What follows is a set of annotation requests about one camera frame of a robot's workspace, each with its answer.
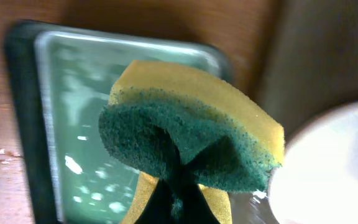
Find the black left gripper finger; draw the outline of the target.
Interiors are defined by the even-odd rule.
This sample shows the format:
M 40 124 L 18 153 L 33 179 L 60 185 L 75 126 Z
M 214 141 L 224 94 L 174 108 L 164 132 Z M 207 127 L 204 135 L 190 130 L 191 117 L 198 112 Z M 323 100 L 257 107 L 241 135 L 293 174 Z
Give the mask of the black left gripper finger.
M 219 221 L 196 184 L 173 189 L 160 180 L 135 224 L 219 224 Z

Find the green and yellow sponge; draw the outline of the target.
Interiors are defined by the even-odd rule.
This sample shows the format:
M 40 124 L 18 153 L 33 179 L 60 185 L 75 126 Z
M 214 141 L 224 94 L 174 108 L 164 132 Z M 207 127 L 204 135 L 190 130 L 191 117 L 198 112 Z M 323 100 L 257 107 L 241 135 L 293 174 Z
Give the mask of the green and yellow sponge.
M 196 184 L 219 223 L 229 193 L 264 191 L 284 158 L 284 130 L 248 96 L 197 68 L 135 60 L 99 117 L 109 155 L 140 171 L 124 223 L 135 223 L 157 182 Z

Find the white plate bottom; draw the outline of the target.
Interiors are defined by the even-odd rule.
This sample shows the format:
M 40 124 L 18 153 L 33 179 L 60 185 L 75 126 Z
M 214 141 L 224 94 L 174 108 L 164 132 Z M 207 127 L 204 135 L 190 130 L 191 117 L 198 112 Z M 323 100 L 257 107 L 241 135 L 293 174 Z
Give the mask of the white plate bottom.
M 279 223 L 358 223 L 358 102 L 305 126 L 287 144 L 269 204 Z

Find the dark green water tray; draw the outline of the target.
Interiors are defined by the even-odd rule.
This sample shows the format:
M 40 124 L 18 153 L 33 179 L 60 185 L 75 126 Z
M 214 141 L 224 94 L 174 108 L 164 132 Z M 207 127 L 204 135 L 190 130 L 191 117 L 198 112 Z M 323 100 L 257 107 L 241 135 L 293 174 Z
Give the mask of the dark green water tray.
M 112 158 L 98 131 L 114 82 L 133 60 L 196 67 L 232 80 L 218 49 L 39 21 L 4 37 L 32 209 L 37 223 L 120 223 L 139 171 Z

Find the dark brown serving tray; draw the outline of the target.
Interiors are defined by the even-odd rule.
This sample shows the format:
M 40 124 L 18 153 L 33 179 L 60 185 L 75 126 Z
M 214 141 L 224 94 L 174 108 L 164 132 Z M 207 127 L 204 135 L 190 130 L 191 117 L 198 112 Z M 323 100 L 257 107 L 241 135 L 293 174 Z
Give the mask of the dark brown serving tray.
M 231 39 L 237 82 L 284 128 L 305 126 L 358 102 L 358 1 L 236 2 Z M 279 223 L 267 195 L 233 195 L 235 223 Z

